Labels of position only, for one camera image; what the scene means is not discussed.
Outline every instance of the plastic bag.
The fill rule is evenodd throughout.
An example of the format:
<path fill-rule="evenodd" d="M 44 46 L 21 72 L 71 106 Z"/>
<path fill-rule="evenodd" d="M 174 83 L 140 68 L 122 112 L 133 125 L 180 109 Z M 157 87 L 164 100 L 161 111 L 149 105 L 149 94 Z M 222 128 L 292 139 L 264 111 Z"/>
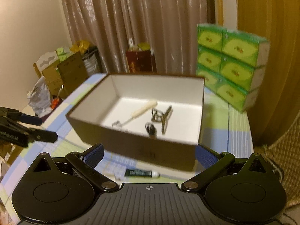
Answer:
<path fill-rule="evenodd" d="M 89 46 L 90 43 L 87 40 L 79 40 L 76 41 L 76 43 L 72 47 L 70 47 L 70 50 L 74 53 L 80 52 L 81 55 L 84 55 Z"/>
<path fill-rule="evenodd" d="M 33 111 L 39 118 L 52 111 L 52 108 L 50 107 L 52 96 L 49 92 L 44 76 L 40 77 L 33 87 L 33 90 L 28 93 L 27 98 L 29 99 L 28 105 L 32 107 Z"/>

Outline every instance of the open box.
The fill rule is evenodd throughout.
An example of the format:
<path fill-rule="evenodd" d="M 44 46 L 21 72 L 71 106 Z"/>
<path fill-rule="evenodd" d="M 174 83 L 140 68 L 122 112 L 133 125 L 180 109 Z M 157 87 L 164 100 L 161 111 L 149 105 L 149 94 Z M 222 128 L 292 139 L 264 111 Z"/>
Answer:
<path fill-rule="evenodd" d="M 150 74 L 110 74 L 96 84 L 67 114 L 82 141 L 102 143 L 123 156 L 156 165 L 191 171 L 195 147 L 200 141 L 204 98 L 204 78 Z M 172 105 L 165 135 L 161 123 L 154 123 L 156 139 L 149 137 L 145 124 L 151 110 L 122 128 L 112 127 L 130 118 L 149 100 L 157 100 L 158 110 Z"/>

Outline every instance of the white plastic bag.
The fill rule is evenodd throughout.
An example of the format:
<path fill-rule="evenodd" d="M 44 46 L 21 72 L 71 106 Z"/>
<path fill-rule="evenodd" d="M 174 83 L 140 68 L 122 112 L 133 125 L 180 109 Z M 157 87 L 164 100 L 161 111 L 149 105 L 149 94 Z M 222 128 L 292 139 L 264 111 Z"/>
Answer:
<path fill-rule="evenodd" d="M 38 117 L 43 117 L 52 111 L 50 107 L 52 96 L 46 84 L 45 77 L 42 76 L 35 84 L 33 90 L 28 93 L 28 105 L 32 107 Z"/>
<path fill-rule="evenodd" d="M 92 76 L 94 73 L 99 72 L 97 64 L 98 62 L 95 54 L 93 54 L 90 58 L 84 59 L 83 62 L 89 76 Z"/>

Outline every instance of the table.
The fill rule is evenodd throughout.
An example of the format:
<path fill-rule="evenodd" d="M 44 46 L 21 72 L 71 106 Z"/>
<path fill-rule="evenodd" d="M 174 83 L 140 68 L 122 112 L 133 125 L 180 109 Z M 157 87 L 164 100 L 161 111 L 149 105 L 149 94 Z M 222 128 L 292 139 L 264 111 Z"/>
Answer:
<path fill-rule="evenodd" d="M 95 74 L 79 86 L 45 121 L 43 127 L 57 132 L 59 138 L 55 143 L 35 141 L 24 149 L 17 157 L 7 174 L 0 183 L 0 198 L 9 212 L 12 220 L 17 224 L 20 220 L 12 206 L 12 192 L 36 156 L 41 152 L 48 152 L 52 157 L 63 157 L 71 151 L 83 152 L 90 146 L 81 141 L 67 121 L 66 113 L 76 104 L 105 74 Z M 214 93 L 205 89 L 204 109 L 202 120 L 202 144 L 218 153 L 228 151 L 237 158 L 248 158 L 253 153 L 252 138 L 246 113 L 239 113 L 228 103 Z M 157 179 L 124 178 L 126 168 L 156 170 L 161 174 Z M 120 178 L 122 182 L 177 182 L 183 181 L 201 172 L 201 165 L 193 172 L 182 172 L 168 169 L 134 159 L 119 156 L 108 151 L 95 169 L 112 179 Z"/>

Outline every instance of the tube cap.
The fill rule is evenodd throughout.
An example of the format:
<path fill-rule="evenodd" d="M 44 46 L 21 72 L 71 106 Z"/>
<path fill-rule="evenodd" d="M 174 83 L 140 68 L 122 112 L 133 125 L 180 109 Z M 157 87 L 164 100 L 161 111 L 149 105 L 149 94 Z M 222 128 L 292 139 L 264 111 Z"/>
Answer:
<path fill-rule="evenodd" d="M 156 171 L 152 171 L 151 177 L 152 177 L 152 178 L 158 178 L 158 177 L 159 177 L 159 173 L 156 172 Z"/>

